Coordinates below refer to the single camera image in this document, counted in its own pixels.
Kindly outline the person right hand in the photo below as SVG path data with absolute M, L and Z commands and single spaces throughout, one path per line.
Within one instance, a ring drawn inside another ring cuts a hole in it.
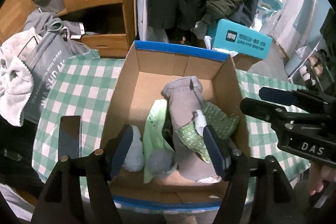
M 311 163 L 309 168 L 309 177 L 307 181 L 307 190 L 310 196 L 319 193 L 324 188 L 324 181 L 335 182 L 336 170 L 326 165 Z

